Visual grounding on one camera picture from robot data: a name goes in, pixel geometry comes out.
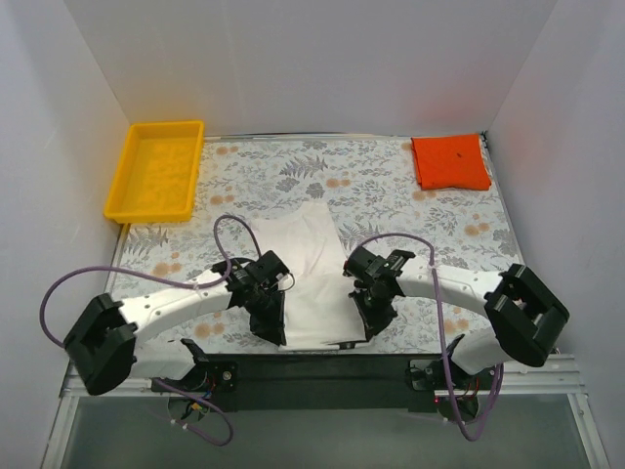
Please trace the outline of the white t-shirt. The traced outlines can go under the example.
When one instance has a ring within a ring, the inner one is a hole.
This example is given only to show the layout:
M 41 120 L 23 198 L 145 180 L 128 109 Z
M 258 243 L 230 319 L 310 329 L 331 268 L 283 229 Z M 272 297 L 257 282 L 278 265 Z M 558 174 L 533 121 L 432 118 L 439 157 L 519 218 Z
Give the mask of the white t-shirt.
M 343 276 L 346 253 L 326 203 L 307 201 L 276 219 L 252 222 L 260 247 L 273 251 L 294 276 L 285 293 L 282 348 L 337 349 L 366 341 L 364 324 Z

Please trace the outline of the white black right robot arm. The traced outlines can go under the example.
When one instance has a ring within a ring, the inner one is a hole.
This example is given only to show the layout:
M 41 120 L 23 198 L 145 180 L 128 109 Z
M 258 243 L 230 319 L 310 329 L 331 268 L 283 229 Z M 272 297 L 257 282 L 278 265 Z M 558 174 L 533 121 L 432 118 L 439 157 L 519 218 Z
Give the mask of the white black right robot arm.
M 483 316 L 487 328 L 462 333 L 446 346 L 447 359 L 421 372 L 435 386 L 464 388 L 478 374 L 500 363 L 516 361 L 540 367 L 552 353 L 568 323 L 564 304 L 527 266 L 505 272 L 434 267 L 414 253 L 394 250 L 382 257 L 356 248 L 344 264 L 354 281 L 350 293 L 367 337 L 379 334 L 396 317 L 393 302 L 428 298 Z

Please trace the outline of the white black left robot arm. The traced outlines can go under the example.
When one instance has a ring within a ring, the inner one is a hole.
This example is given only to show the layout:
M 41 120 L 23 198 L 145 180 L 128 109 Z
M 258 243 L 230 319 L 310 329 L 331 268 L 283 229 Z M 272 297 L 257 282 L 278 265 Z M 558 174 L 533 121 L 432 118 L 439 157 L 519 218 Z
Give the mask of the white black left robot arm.
M 164 378 L 189 391 L 208 377 L 208 355 L 193 340 L 177 339 L 166 349 L 147 341 L 201 316 L 242 308 L 250 329 L 276 345 L 284 342 L 285 293 L 290 277 L 272 251 L 258 260 L 223 261 L 186 282 L 144 296 L 115 301 L 94 297 L 63 340 L 63 347 L 91 396 L 112 391 L 127 378 Z

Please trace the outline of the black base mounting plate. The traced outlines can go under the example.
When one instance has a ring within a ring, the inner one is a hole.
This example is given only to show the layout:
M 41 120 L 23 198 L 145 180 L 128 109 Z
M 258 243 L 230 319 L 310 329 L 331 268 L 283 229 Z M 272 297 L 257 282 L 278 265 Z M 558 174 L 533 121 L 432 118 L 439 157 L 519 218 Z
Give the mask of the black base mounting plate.
M 447 395 L 440 355 L 409 354 L 213 354 L 179 379 L 153 382 L 152 392 L 172 386 L 226 412 L 398 408 L 438 410 Z

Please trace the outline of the floral patterned table mat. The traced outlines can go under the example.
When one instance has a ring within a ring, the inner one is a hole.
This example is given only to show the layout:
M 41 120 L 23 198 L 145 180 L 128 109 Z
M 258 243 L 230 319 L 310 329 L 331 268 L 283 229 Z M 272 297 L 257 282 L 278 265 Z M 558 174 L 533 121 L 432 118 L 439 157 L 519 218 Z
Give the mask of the floral patterned table mat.
M 422 191 L 407 139 L 222 139 L 204 145 L 189 222 L 124 229 L 115 262 L 126 274 L 108 291 L 125 299 L 191 279 L 222 249 L 253 257 L 260 237 L 245 226 L 306 201 L 328 205 L 345 252 L 366 241 L 380 255 L 405 249 L 475 271 L 521 260 L 498 189 Z

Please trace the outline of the yellow plastic tray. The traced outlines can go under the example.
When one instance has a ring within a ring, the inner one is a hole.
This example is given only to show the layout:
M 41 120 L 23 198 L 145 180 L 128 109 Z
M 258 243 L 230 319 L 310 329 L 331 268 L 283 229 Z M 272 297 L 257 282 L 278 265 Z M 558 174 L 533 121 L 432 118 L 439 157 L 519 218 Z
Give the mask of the yellow plastic tray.
M 120 225 L 189 221 L 203 146 L 200 120 L 132 124 L 104 216 Z

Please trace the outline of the folded orange t-shirt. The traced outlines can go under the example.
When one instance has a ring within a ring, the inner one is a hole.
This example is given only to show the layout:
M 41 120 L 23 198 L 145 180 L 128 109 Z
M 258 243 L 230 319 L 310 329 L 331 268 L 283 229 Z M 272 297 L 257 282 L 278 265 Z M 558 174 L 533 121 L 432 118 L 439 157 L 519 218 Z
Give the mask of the folded orange t-shirt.
M 422 190 L 490 189 L 478 134 L 412 138 L 411 144 L 416 180 Z

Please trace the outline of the aluminium frame rail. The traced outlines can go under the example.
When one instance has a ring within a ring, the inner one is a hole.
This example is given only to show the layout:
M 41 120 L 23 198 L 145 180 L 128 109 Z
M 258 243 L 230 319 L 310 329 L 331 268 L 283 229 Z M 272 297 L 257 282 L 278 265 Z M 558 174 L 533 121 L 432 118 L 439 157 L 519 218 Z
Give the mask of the aluminium frame rail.
M 608 460 L 575 360 L 506 366 L 481 438 L 435 412 L 398 408 L 243 410 L 209 415 L 203 432 L 170 424 L 184 404 L 132 379 L 99 398 L 75 374 L 62 389 L 46 468 L 605 468 Z

